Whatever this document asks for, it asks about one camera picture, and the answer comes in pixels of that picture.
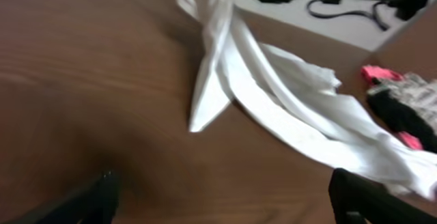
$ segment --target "white garment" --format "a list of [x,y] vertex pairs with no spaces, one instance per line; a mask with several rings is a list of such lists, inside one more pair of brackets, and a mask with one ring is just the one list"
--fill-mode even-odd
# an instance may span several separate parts
[[206,56],[190,131],[204,129],[235,98],[264,128],[300,153],[384,183],[394,193],[434,198],[437,155],[413,151],[375,124],[334,71],[260,44],[234,0],[178,0],[203,25]]

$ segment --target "white towel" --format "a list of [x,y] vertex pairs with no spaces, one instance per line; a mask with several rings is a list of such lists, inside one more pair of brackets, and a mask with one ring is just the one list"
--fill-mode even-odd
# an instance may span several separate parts
[[300,153],[434,199],[437,155],[413,151],[379,127],[358,101],[339,95],[333,70],[258,43],[234,0],[178,0],[203,25],[206,55],[190,131],[200,132],[235,98],[264,128]]

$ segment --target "brown table surface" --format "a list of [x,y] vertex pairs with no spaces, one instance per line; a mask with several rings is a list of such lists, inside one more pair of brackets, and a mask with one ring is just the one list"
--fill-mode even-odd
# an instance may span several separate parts
[[[343,92],[363,96],[368,52],[245,17],[261,41],[334,68]],[[115,169],[114,223],[334,223],[332,169],[237,104],[187,132],[202,56],[201,28],[175,0],[0,0],[0,222]]]

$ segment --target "black cable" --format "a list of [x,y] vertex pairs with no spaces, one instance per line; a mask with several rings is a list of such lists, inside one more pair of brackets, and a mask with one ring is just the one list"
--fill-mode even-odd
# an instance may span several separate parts
[[378,26],[378,28],[380,28],[382,31],[386,31],[387,29],[390,29],[390,26],[382,21],[382,19],[380,18],[380,15],[378,13],[378,10],[377,10],[378,6],[385,4],[385,2],[380,1],[380,2],[375,3],[371,8],[371,12],[366,12],[366,11],[362,11],[362,10],[353,10],[353,11],[343,12],[343,13],[338,13],[338,14],[321,14],[321,13],[312,11],[311,6],[315,2],[323,2],[323,0],[311,0],[310,2],[308,2],[307,11],[310,15],[312,15],[316,18],[331,19],[331,18],[336,18],[339,16],[364,16],[365,18],[372,20],[376,24],[376,26]]

